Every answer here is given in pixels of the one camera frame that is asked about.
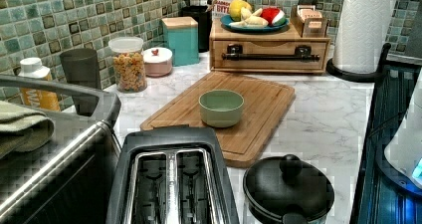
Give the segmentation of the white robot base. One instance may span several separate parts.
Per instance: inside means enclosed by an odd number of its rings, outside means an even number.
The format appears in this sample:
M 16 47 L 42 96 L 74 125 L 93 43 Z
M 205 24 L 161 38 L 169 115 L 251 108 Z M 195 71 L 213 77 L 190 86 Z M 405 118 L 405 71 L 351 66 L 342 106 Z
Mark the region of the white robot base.
M 422 78 L 418 76 L 409 108 L 392 140 L 384 149 L 389 164 L 418 189 L 422 185 Z

